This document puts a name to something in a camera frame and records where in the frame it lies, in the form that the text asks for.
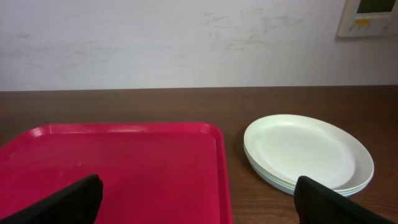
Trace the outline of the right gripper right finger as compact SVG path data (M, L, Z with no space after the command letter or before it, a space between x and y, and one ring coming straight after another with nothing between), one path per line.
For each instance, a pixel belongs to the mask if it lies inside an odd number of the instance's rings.
M394 224L307 176L294 190L300 224Z

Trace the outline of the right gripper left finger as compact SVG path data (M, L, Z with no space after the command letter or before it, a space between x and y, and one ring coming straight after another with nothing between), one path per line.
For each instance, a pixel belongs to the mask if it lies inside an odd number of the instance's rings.
M91 174L1 219L1 224L94 224L102 199L103 181Z

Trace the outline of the light green plate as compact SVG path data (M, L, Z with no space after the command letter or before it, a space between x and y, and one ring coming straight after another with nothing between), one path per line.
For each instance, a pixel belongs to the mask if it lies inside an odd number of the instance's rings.
M269 174L266 174L265 172L263 172L259 169L259 166L256 164L254 159L249 155L249 153L247 151L245 151L245 155L246 155L251 167L256 172L256 174L258 174L268 184L271 184L271 186L273 186L273 187L277 188L278 190L281 190L289 195L294 194L295 185L286 184L280 180L277 180L277 179L271 177ZM370 181L371 181L371 179L368 180L367 182L365 182L362 186L357 187L353 190L335 190L335 192L339 193L340 195L342 195L344 197L349 197L351 195L356 194L357 192L360 192L362 189L365 189L368 186L368 184L370 183Z

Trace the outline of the light blue plate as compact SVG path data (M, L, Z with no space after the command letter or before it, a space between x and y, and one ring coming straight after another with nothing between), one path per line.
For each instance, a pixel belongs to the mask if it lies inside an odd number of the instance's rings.
M271 178L270 176L268 176L267 174L263 173L262 171L260 171L253 162L250 162L251 167L253 168L253 170L256 172L256 174L258 174L262 179L264 179L268 184L271 184L271 186L277 188L278 190L281 190L289 195L293 195L294 194L294 190L295 187L291 187L288 186L286 184L283 184L273 178ZM349 190L347 192L338 192L337 190L335 190L335 192L339 193L340 195L344 196L344 197L349 197L351 195L354 195L360 191L362 191L363 189L365 189L367 187L368 184L365 184L362 187L359 187L357 189L354 190Z

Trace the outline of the white plate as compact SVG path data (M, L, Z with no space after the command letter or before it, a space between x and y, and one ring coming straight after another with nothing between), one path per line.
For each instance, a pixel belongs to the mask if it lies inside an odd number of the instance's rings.
M371 181L368 150L346 131L319 119L275 114L252 122L244 132L247 156L263 173L295 185L307 176L337 191Z

